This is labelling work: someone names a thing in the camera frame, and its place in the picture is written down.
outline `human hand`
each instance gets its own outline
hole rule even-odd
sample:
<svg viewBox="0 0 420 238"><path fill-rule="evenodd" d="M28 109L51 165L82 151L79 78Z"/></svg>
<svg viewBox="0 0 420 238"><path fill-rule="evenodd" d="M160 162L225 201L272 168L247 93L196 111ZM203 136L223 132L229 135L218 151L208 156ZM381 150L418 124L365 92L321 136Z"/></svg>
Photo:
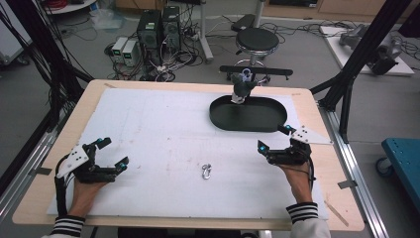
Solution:
<svg viewBox="0 0 420 238"><path fill-rule="evenodd" d="M108 182L82 183L74 178L73 203L68 215L86 217L98 191Z"/></svg>
<svg viewBox="0 0 420 238"><path fill-rule="evenodd" d="M304 163L300 166L277 165L286 174L291 192L297 203L312 202L312 193L309 185L309 166Z"/></svg>

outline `striped sleeve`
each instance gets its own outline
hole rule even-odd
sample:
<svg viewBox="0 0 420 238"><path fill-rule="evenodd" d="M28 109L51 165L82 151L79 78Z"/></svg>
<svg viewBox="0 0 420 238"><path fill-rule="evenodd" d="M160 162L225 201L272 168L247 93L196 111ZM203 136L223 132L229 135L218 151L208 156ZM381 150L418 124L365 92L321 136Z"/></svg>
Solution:
<svg viewBox="0 0 420 238"><path fill-rule="evenodd" d="M65 215L55 219L55 226L51 236L55 234L80 237L85 219L77 216Z"/></svg>
<svg viewBox="0 0 420 238"><path fill-rule="evenodd" d="M315 202L302 202L286 207L291 222L303 221L310 218L318 218L318 204Z"/></svg>

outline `desk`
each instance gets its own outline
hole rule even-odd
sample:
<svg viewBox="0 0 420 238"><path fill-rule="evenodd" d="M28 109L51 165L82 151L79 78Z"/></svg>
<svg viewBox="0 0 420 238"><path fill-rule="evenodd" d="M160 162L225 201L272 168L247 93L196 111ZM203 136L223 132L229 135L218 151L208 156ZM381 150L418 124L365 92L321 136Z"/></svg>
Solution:
<svg viewBox="0 0 420 238"><path fill-rule="evenodd" d="M57 161L74 147L106 88L141 88L155 90L184 90L224 92L230 94L232 85L155 83L135 81L94 80L89 83L79 103L56 139L43 167L54 169ZM328 137L327 129L309 90L301 88L257 87L255 93L290 95L302 125ZM346 180L337 154L330 145L312 145L312 158L317 170L325 203L330 213L328 224L331 230L360 231L364 229L361 214L348 189L340 189L338 182ZM55 217L47 215L54 196L53 173L37 175L13 215L18 224L53 224ZM274 219L208 219L165 217L112 217L91 216L87 225L101 226L146 226L168 228L219 228L289 230L290 220Z"/></svg>

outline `black metal frame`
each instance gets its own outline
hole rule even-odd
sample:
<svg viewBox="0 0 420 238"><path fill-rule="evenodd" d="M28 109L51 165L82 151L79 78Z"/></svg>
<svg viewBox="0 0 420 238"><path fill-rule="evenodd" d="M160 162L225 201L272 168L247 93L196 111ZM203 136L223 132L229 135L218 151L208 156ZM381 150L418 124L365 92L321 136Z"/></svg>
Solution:
<svg viewBox="0 0 420 238"><path fill-rule="evenodd" d="M349 143L347 132L353 83L410 2L411 0L386 0L343 69L335 77L310 89L312 94L316 94L330 87L327 95L319 101L319 106L328 111L335 111L337 103L343 97L339 132L346 144Z"/></svg>

